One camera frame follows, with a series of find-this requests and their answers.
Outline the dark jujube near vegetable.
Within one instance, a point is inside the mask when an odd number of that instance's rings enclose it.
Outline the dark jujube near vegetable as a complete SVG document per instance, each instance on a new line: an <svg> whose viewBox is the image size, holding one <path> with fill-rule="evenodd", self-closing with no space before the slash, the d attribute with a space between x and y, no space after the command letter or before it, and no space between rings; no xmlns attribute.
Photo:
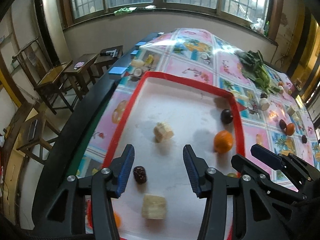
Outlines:
<svg viewBox="0 0 320 240"><path fill-rule="evenodd" d="M261 94L260 94L260 98L261 98L261 99L262 99L262 98L267 98L267 94L261 93Z"/></svg>

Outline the green cloth on sill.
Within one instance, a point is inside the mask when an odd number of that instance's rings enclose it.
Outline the green cloth on sill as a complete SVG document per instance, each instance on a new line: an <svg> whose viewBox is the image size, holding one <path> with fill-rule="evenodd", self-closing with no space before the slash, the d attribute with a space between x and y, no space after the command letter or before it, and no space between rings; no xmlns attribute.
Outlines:
<svg viewBox="0 0 320 240"><path fill-rule="evenodd" d="M133 11L135 11L137 9L137 7L123 7L123 8L120 8L118 10L116 10L114 12L114 15L115 16L120 16L120 15L126 15L126 14L130 14L132 13Z"/></svg>

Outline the red rimmed white tray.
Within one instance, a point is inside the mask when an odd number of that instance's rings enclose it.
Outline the red rimmed white tray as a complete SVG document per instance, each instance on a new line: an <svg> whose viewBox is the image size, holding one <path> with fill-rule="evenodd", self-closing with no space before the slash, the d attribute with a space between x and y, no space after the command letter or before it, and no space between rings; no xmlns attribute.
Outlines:
<svg viewBox="0 0 320 240"><path fill-rule="evenodd" d="M183 148L191 145L196 155L210 167L231 173L231 157L244 153L244 138L239 117L224 125L220 114L236 108L232 94L200 81L148 72L128 101L120 122L109 135L103 166L119 157L125 146L135 148L135 166L146 170L147 182L139 185L129 176L125 192L113 200L121 217L121 239L196 239L206 201L193 193L183 161ZM174 136L157 142L153 129L158 122L168 123ZM224 154L214 151L214 137L223 130L233 136L233 147ZM162 196L167 201L163 220L141 215L144 194Z"/></svg>

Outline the dark wooden chair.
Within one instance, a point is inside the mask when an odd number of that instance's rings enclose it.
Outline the dark wooden chair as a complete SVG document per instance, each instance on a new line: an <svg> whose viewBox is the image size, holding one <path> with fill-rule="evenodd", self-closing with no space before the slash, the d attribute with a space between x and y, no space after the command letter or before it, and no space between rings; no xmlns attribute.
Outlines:
<svg viewBox="0 0 320 240"><path fill-rule="evenodd" d="M56 114L57 110L74 111L74 103L69 103L65 97L68 88L65 70L72 61L52 64L46 57L36 37L26 43L14 56L13 62L18 62L41 100Z"/></svg>

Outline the orange mandarin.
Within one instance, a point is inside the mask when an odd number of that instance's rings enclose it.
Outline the orange mandarin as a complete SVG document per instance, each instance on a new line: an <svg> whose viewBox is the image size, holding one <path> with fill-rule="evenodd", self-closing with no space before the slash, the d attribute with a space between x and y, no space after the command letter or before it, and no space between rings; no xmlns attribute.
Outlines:
<svg viewBox="0 0 320 240"><path fill-rule="evenodd" d="M233 136L227 131L218 132L214 137L214 151L218 154L224 154L230 151L233 147Z"/></svg>
<svg viewBox="0 0 320 240"><path fill-rule="evenodd" d="M120 228L121 227L121 217L116 212L114 212L113 214L114 214L114 220L116 223L116 227Z"/></svg>
<svg viewBox="0 0 320 240"><path fill-rule="evenodd" d="M285 133L287 136L292 136L295 133L295 125L293 123L287 124Z"/></svg>

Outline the wrinkled red jujube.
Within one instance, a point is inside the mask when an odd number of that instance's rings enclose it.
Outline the wrinkled red jujube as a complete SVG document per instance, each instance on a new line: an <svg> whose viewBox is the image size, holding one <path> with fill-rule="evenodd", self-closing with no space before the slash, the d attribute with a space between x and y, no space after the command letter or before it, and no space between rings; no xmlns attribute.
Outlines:
<svg viewBox="0 0 320 240"><path fill-rule="evenodd" d="M146 170L143 166L136 166L133 169L133 176L139 185L147 182Z"/></svg>
<svg viewBox="0 0 320 240"><path fill-rule="evenodd" d="M306 135L302 135L301 140L303 144L306 144L308 142Z"/></svg>

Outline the green grape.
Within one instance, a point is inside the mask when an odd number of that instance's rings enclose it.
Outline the green grape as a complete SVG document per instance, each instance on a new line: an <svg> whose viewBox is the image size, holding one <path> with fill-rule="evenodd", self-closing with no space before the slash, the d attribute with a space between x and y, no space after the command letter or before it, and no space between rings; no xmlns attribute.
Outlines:
<svg viewBox="0 0 320 240"><path fill-rule="evenodd" d="M232 177L232 178L238 178L239 176L235 173L228 173L227 174L228 177Z"/></svg>

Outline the large sugarcane chunk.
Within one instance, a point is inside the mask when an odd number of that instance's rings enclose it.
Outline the large sugarcane chunk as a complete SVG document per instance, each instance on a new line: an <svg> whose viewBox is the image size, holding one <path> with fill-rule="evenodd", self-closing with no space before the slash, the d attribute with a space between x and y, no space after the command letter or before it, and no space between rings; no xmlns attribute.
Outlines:
<svg viewBox="0 0 320 240"><path fill-rule="evenodd" d="M270 107L270 103L267 98L261 98L259 100L259 106L262 111L266 111Z"/></svg>

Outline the blue sponge block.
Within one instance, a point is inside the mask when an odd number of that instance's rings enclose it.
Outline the blue sponge block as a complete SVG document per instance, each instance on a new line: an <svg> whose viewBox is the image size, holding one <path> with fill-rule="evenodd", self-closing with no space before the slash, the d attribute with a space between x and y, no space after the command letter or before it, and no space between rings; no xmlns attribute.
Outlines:
<svg viewBox="0 0 320 240"><path fill-rule="evenodd" d="M108 71L109 78L112 80L118 80L124 77L125 73L127 72L127 67L112 67Z"/></svg>

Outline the white plastic bag on sill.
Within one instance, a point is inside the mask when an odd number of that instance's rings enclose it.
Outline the white plastic bag on sill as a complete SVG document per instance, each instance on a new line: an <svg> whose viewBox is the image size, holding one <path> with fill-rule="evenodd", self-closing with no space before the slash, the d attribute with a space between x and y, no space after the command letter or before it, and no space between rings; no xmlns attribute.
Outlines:
<svg viewBox="0 0 320 240"><path fill-rule="evenodd" d="M257 22L251 24L250 28L259 34L264 35L264 25L264 20L262 18L257 18Z"/></svg>

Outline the pale sugarcane piece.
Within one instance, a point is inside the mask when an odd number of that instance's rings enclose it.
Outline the pale sugarcane piece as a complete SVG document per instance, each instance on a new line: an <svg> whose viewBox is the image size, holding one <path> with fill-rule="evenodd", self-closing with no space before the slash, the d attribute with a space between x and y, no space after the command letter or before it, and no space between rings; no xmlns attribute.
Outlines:
<svg viewBox="0 0 320 240"><path fill-rule="evenodd" d="M168 140L174 136L171 126L166 122L158 122L153 129L153 133L157 142Z"/></svg>
<svg viewBox="0 0 320 240"><path fill-rule="evenodd" d="M141 215L145 219L163 220L167 214L167 201L162 196L144 194Z"/></svg>

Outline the dark purple plum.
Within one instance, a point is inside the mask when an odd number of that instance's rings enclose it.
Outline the dark purple plum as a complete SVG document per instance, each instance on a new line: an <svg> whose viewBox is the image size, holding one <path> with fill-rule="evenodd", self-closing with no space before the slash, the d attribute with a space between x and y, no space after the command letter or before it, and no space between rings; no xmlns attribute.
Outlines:
<svg viewBox="0 0 320 240"><path fill-rule="evenodd" d="M221 112L221 116L220 116L221 122L224 124L230 124L231 122L233 122L233 113L230 109L224 109Z"/></svg>

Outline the green leafy vegetable bunch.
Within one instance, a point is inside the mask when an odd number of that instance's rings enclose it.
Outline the green leafy vegetable bunch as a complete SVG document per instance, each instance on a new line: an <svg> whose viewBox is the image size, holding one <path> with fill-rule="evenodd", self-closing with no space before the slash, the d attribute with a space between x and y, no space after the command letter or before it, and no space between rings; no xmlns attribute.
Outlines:
<svg viewBox="0 0 320 240"><path fill-rule="evenodd" d="M241 72L244 78L250 79L257 88L266 94L280 93L279 86L271 80L265 68L264 59L259 50L257 52L237 50L235 55L242 64Z"/></svg>

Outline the colourful fruit print tablecloth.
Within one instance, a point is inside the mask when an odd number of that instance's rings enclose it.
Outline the colourful fruit print tablecloth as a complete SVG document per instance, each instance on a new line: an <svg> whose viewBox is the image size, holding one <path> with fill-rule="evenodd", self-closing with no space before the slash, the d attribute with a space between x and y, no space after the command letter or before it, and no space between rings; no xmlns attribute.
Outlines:
<svg viewBox="0 0 320 240"><path fill-rule="evenodd" d="M79 159L78 178L94 175L103 165L111 141L110 130L121 119L128 101L142 77L148 72L188 78L226 90L235 97L244 138L243 155L269 175L281 186L294 189L294 185L280 171L275 171L251 155L254 144L275 154L292 153L319 168L319 145L310 115L304 107L298 107L288 91L292 87L289 78L265 67L271 80L280 85L283 94L267 94L270 107L262 111L259 106L261 91L250 79L244 78L242 64L234 55L235 47L202 29L178 29L144 43L132 61L124 60L119 66L127 67L124 77L116 82L116 89L107 99L88 134L88 145ZM287 108L293 106L293 116ZM295 133L287 136L279 127L283 119L295 125ZM302 135L308 142L302 143Z"/></svg>

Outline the dark wooden side table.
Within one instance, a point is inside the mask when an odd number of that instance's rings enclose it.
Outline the dark wooden side table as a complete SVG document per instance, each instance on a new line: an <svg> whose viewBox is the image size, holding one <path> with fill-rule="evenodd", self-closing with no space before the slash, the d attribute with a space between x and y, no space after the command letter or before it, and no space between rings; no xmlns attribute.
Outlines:
<svg viewBox="0 0 320 240"><path fill-rule="evenodd" d="M96 53L84 54L65 70L68 81L80 101L89 92L88 84L90 82L93 85L96 84L96 77L93 74L91 66L97 57Z"/></svg>

